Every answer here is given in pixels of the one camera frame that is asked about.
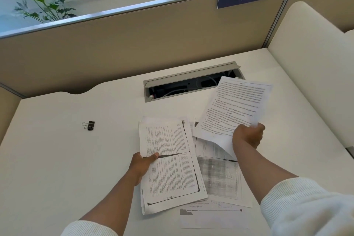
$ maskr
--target person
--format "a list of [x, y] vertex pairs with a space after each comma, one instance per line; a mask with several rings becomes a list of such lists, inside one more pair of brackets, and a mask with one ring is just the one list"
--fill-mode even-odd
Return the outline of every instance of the person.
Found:
[[[265, 126], [239, 125], [232, 138], [241, 171], [274, 236], [354, 235], [354, 196], [328, 192], [315, 181], [298, 177], [264, 158], [256, 148]], [[110, 193], [62, 236], [122, 236], [134, 186], [158, 158], [135, 153], [126, 174]]]

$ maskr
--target black binder clip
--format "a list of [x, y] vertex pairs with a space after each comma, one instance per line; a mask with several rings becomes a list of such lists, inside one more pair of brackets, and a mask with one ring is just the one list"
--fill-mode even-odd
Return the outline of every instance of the black binder clip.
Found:
[[87, 129], [88, 131], [92, 131], [95, 126], [95, 122], [94, 121], [89, 121], [88, 123], [83, 122], [82, 126], [84, 127], [84, 129]]

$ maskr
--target hand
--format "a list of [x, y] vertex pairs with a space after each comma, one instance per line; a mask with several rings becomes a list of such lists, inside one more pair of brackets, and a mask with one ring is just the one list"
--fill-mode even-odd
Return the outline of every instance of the hand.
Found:
[[258, 123], [257, 127], [247, 127], [243, 124], [237, 126], [232, 137], [232, 145], [235, 148], [244, 141], [250, 144], [253, 148], [257, 148], [263, 138], [263, 131], [265, 126], [262, 123]]
[[146, 174], [151, 163], [157, 160], [159, 153], [152, 154], [150, 157], [143, 158], [140, 155], [140, 152], [135, 153], [130, 162], [130, 166], [127, 173], [133, 175], [136, 178], [135, 185], [138, 185], [141, 181], [141, 178]]

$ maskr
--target person's left hand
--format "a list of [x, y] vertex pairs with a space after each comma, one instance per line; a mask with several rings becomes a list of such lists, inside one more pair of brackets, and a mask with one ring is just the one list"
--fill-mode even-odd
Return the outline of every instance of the person's left hand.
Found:
[[146, 174], [151, 163], [157, 160], [159, 153], [152, 154], [150, 157], [143, 158], [140, 155], [140, 152], [137, 152], [133, 155], [132, 161], [128, 169], [128, 173], [131, 173], [136, 178], [135, 185], [138, 185], [141, 181], [141, 178]]

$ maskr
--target white sleeve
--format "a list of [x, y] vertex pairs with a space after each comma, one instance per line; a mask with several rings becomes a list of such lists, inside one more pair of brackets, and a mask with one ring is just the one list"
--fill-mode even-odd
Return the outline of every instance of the white sleeve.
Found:
[[111, 228], [91, 221], [79, 220], [70, 223], [61, 236], [118, 236]]
[[354, 196], [328, 192], [311, 179], [280, 182], [261, 211], [273, 236], [354, 235]]

